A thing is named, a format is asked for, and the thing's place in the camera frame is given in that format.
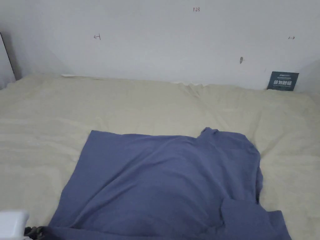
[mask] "wrinkled fabric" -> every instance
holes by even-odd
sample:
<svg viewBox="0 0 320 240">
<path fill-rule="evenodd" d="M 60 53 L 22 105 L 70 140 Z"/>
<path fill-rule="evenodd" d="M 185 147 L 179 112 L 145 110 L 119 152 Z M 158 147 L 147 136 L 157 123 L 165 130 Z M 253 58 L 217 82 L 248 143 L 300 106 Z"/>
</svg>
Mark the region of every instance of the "wrinkled fabric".
<svg viewBox="0 0 320 240">
<path fill-rule="evenodd" d="M 92 131 L 48 229 L 64 239 L 291 239 L 259 204 L 260 154 L 239 133 Z"/>
</svg>

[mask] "mattress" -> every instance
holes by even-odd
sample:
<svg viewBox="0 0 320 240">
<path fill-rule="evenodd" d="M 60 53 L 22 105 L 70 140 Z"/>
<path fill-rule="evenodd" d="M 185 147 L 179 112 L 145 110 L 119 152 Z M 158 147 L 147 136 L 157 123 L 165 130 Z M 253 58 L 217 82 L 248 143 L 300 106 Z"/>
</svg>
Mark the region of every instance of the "mattress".
<svg viewBox="0 0 320 240">
<path fill-rule="evenodd" d="M 46 225 L 91 130 L 197 137 L 239 132 L 257 147 L 267 211 L 292 239 L 320 239 L 320 95 L 222 85 L 32 75 L 0 91 L 0 209 Z"/>
</svg>

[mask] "handwritten arrow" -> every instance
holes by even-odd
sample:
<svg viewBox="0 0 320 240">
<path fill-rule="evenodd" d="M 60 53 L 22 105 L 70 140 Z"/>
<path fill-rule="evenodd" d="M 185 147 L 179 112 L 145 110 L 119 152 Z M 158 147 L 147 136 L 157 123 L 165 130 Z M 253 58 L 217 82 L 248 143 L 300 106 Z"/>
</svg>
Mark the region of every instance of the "handwritten arrow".
<svg viewBox="0 0 320 240">
<path fill-rule="evenodd" d="M 100 34 L 98 36 L 94 36 L 94 39 L 97 39 L 97 37 L 101 40 Z"/>
</svg>

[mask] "dark blue card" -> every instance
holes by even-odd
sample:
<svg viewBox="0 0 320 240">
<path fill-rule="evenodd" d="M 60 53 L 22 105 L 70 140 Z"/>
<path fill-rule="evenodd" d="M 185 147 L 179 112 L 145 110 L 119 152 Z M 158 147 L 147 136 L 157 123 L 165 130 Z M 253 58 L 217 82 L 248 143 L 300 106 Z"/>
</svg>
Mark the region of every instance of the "dark blue card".
<svg viewBox="0 0 320 240">
<path fill-rule="evenodd" d="M 293 91 L 299 73 L 272 72 L 267 89 Z"/>
</svg>

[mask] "bed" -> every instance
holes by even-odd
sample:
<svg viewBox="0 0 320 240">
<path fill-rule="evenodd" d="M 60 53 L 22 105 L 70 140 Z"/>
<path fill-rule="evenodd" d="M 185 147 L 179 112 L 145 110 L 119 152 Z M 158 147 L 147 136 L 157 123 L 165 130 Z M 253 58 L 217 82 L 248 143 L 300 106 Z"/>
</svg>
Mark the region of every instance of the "bed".
<svg viewBox="0 0 320 240">
<path fill-rule="evenodd" d="M 46 225 L 92 129 L 239 132 L 261 154 L 260 197 L 292 239 L 320 239 L 320 95 L 222 85 L 31 75 L 0 91 L 0 209 Z"/>
</svg>

